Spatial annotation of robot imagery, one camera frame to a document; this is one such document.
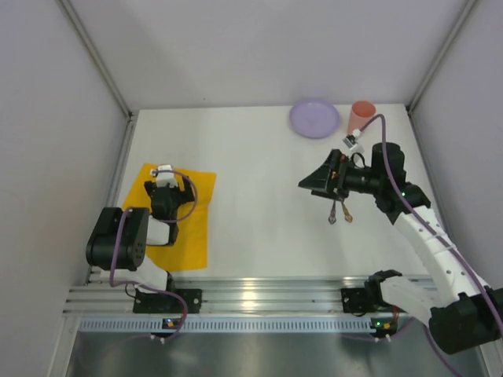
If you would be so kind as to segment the purple metal fork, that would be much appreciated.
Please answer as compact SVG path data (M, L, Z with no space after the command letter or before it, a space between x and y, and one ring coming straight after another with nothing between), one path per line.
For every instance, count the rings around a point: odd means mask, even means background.
M337 219L336 219L336 203L337 203L336 200L332 201L332 207L331 207L331 210L329 212L329 217L328 217L328 221L329 221L330 225L334 225L337 221Z

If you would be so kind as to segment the gold metal spoon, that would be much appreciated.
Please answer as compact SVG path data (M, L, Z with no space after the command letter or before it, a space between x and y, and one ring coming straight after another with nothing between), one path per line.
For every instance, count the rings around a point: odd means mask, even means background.
M344 215L345 221L348 222L348 223L352 223L353 222L353 216L351 215L351 213L348 210L347 205L345 204L344 201L341 202L341 207L342 207L342 210L343 210L343 215Z

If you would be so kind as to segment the yellow cloth placemat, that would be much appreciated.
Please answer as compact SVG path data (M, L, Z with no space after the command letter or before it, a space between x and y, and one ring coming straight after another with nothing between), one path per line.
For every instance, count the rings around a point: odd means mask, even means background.
M152 180L150 170L156 166L144 163L132 184L122 208L150 207L144 182ZM178 223L178 236L172 246L147 246L146 255L160 268L170 272L204 269L207 267L208 206L211 202L217 174L180 169L194 183L198 192L197 205L190 216Z

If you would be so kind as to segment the purple plastic plate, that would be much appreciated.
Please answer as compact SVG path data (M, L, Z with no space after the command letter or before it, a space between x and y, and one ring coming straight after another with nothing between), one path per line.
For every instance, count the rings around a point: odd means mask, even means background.
M295 103L288 114L291 128L310 139L329 137L340 128L340 114L336 107L321 99Z

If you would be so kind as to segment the pink plastic cup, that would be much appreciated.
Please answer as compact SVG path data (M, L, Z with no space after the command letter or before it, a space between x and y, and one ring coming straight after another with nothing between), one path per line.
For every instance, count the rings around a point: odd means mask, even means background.
M348 119L347 134L360 130L375 114L376 107L372 102L363 100L354 102Z

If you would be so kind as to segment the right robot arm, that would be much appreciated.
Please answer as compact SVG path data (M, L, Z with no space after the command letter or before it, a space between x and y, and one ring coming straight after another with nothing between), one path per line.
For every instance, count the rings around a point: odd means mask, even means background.
M438 292L430 295L396 270L379 271L364 283L370 307L405 310L428 327L436 345L449 355L501 339L502 290L483 282L457 253L430 200L406 180L404 164L405 155L395 143L375 144L370 165L363 167L333 149L298 186L339 203L351 192L371 195L412 246Z

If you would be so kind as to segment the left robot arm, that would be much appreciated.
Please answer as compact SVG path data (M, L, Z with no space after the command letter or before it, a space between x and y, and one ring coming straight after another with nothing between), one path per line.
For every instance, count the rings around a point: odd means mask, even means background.
M145 181L144 189L149 208L103 208L86 245L86 261L107 272L112 287L133 284L140 291L174 294L172 275L146 255L146 248L174 246L178 223L188 217L179 217L178 210L197 203L196 186L182 175L181 184L174 178Z

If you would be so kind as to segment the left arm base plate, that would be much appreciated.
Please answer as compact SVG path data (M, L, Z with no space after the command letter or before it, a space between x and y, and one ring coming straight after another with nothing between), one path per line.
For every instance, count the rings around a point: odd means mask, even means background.
M188 314L197 314L202 305L203 291L201 289L177 289L179 295L187 305ZM182 313L183 305L170 295L159 293L145 293L136 290L133 313L136 314L165 314Z

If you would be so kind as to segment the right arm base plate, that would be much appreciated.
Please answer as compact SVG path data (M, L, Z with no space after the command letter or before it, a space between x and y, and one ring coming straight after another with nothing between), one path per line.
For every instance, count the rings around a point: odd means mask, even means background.
M356 317L375 313L376 307L369 294L362 287L342 288L340 290L343 311Z

